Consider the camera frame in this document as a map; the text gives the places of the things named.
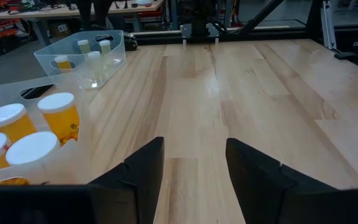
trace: plastic tray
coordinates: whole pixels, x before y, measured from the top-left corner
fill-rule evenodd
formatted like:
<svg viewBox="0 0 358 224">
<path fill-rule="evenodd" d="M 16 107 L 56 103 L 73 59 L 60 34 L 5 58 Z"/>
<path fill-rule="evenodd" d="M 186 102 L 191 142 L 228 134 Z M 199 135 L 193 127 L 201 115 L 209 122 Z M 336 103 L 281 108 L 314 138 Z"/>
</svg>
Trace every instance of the plastic tray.
<svg viewBox="0 0 358 224">
<path fill-rule="evenodd" d="M 78 141 L 69 140 L 59 150 L 26 164 L 0 169 L 0 180 L 12 177 L 24 177 L 30 184 L 86 184 L 95 177 L 91 171 L 89 101 L 81 87 L 81 78 L 78 74 L 67 73 L 52 77 L 38 78 L 17 83 L 0 85 L 0 106 L 10 103 L 22 103 L 35 124 L 38 131 L 49 131 L 37 103 L 42 98 L 25 100 L 21 91 L 37 86 L 51 85 L 47 95 L 58 92 L 70 92 L 75 96 L 76 106 L 80 114 L 80 133 Z"/>
<path fill-rule="evenodd" d="M 98 62 L 101 66 L 95 70 L 95 66 L 90 65 L 87 56 L 81 53 L 77 42 L 88 40 L 91 51 L 101 51 L 96 38 L 104 35 L 113 37 L 111 51 L 101 57 Z M 34 55 L 48 76 L 75 71 L 83 77 L 85 88 L 103 86 L 126 63 L 124 35 L 121 30 L 79 32 L 36 51 Z M 67 55 L 71 70 L 62 70 L 57 67 L 54 59 L 58 55 Z"/>
</svg>

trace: translucent plastic container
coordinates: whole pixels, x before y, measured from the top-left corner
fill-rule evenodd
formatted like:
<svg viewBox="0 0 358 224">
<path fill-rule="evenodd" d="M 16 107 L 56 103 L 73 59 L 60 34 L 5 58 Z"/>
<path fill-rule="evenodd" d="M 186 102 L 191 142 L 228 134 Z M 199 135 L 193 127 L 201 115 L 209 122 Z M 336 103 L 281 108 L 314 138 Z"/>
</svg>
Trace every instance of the translucent plastic container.
<svg viewBox="0 0 358 224">
<path fill-rule="evenodd" d="M 45 85 L 53 85 L 53 87 L 41 97 L 31 100 L 21 97 L 23 90 Z M 81 77 L 78 74 L 65 73 L 0 85 L 0 106 L 21 103 L 25 106 L 37 131 L 50 131 L 37 104 L 46 96 L 62 92 L 71 93 L 75 97 L 80 116 L 78 141 L 70 139 L 59 150 L 52 151 L 36 161 L 0 169 L 0 181 L 23 177 L 30 184 L 86 184 L 95 178 L 91 168 L 92 151 L 89 147 L 92 133 L 89 119 L 90 99 L 85 97 L 85 91 L 81 87 Z"/>
<path fill-rule="evenodd" d="M 111 51 L 100 58 L 102 66 L 98 68 L 98 71 L 95 71 L 94 67 L 85 63 L 88 58 L 86 54 L 81 52 L 78 41 L 87 40 L 90 51 L 100 52 L 99 42 L 106 39 L 111 41 Z M 103 86 L 126 63 L 124 35 L 121 30 L 79 32 L 36 51 L 34 55 L 48 76 L 67 72 L 59 69 L 54 61 L 57 56 L 66 55 L 72 68 L 69 71 L 79 73 L 82 76 L 85 88 Z M 98 78 L 95 79 L 95 73 L 101 75 L 98 75 Z"/>
</svg>

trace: workbench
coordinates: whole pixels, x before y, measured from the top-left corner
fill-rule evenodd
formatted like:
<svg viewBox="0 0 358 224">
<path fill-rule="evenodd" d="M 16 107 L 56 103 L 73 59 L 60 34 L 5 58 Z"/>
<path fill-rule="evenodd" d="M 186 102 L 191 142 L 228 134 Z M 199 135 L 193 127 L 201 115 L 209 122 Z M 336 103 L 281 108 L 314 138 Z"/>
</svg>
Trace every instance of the workbench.
<svg viewBox="0 0 358 224">
<path fill-rule="evenodd" d="M 128 1 L 128 8 L 124 9 L 125 1 L 118 1 L 117 5 L 119 9 L 116 9 L 116 5 L 113 3 L 108 12 L 109 15 L 114 14 L 116 16 L 126 16 L 132 15 L 134 16 L 134 30 L 135 32 L 140 32 L 140 19 L 138 16 L 138 12 L 150 12 L 156 11 L 162 4 L 164 0 L 152 1 L 152 5 L 150 7 L 145 6 L 137 6 L 136 8 L 131 7 L 132 3 L 135 3 L 134 0 Z M 75 7 L 75 10 L 69 10 L 66 5 L 59 5 L 60 8 L 51 9 L 49 7 L 43 8 L 41 11 L 29 11 L 23 12 L 19 14 L 8 14 L 7 11 L 0 12 L 0 19 L 26 19 L 30 20 L 34 23 L 34 30 L 37 34 L 38 39 L 40 40 L 43 46 L 50 45 L 50 41 L 47 35 L 47 28 L 45 23 L 42 22 L 44 19 L 61 19 L 64 17 L 79 17 L 80 12 L 76 9 L 76 5 L 72 4 Z M 94 14 L 93 6 L 91 8 L 91 14 Z"/>
<path fill-rule="evenodd" d="M 358 66 L 312 40 L 139 46 L 86 94 L 95 175 L 165 138 L 155 223 L 244 223 L 228 137 L 333 187 L 358 187 Z"/>
</svg>

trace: wooden tabletop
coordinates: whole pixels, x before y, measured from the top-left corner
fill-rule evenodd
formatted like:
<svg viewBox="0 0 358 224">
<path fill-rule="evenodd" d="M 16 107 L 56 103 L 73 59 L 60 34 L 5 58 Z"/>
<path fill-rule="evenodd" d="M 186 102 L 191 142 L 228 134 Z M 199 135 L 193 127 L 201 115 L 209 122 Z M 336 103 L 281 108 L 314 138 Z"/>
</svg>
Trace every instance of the wooden tabletop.
<svg viewBox="0 0 358 224">
<path fill-rule="evenodd" d="M 140 46 L 88 94 L 97 174 L 165 138 L 156 223 L 244 223 L 228 137 L 333 187 L 358 187 L 358 67 L 312 40 Z"/>
<path fill-rule="evenodd" d="M 110 7 L 109 14 L 118 14 L 118 13 L 132 13 L 132 12 L 149 12 L 156 11 L 163 3 L 163 0 L 153 1 L 150 7 L 137 6 L 136 8 L 131 7 L 132 3 L 135 1 L 128 1 L 128 8 L 124 9 L 125 1 L 118 1 L 117 5 L 119 9 L 116 9 L 116 5 L 113 3 Z M 65 17 L 65 16 L 79 16 L 80 12 L 78 9 L 69 10 L 66 5 L 60 5 L 59 9 L 51 9 L 50 7 L 45 7 L 41 11 L 34 12 L 23 12 L 20 14 L 9 15 L 6 12 L 0 12 L 0 19 L 15 19 L 15 18 L 48 18 L 48 17 Z"/>
</svg>

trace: clear plastic bin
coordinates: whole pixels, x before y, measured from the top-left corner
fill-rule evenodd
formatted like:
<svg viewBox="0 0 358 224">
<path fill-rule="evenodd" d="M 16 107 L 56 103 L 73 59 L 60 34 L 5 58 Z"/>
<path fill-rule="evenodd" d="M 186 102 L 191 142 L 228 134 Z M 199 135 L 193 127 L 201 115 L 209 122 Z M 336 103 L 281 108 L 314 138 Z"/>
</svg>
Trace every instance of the clear plastic bin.
<svg viewBox="0 0 358 224">
<path fill-rule="evenodd" d="M 51 84 L 53 87 L 40 98 L 25 100 L 21 97 L 23 90 Z M 29 180 L 30 184 L 86 184 L 95 178 L 91 170 L 90 101 L 85 97 L 84 89 L 81 87 L 81 77 L 78 74 L 66 73 L 0 85 L 0 106 L 22 103 L 37 130 L 50 131 L 37 103 L 41 98 L 59 92 L 69 92 L 75 96 L 75 103 L 80 115 L 78 141 L 71 139 L 59 150 L 53 151 L 37 161 L 0 169 L 0 180 L 23 177 Z"/>
<path fill-rule="evenodd" d="M 110 53 L 101 57 L 97 62 L 98 66 L 92 65 L 86 54 L 81 53 L 77 42 L 88 40 L 91 51 L 101 51 L 96 39 L 102 40 L 107 36 L 113 38 Z M 83 77 L 83 86 L 99 88 L 126 63 L 124 34 L 121 30 L 79 32 L 36 51 L 34 55 L 48 76 L 67 72 L 59 69 L 54 61 L 56 56 L 67 55 L 71 71 Z"/>
</svg>

